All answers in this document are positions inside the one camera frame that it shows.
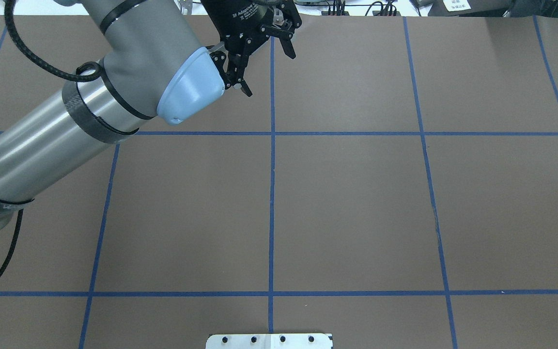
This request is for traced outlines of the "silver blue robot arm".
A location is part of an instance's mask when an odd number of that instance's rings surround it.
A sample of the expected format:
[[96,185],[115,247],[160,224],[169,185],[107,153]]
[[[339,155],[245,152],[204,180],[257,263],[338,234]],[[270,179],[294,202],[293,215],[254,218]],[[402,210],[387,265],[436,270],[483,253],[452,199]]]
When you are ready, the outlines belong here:
[[15,1],[4,21],[15,46],[65,80],[60,91],[0,135],[0,230],[37,195],[155,117],[177,125],[226,89],[251,90],[250,56],[270,38],[295,58],[303,21],[292,0],[204,0],[219,34],[204,46],[174,0],[82,0],[111,52],[69,74],[37,57],[16,29]]

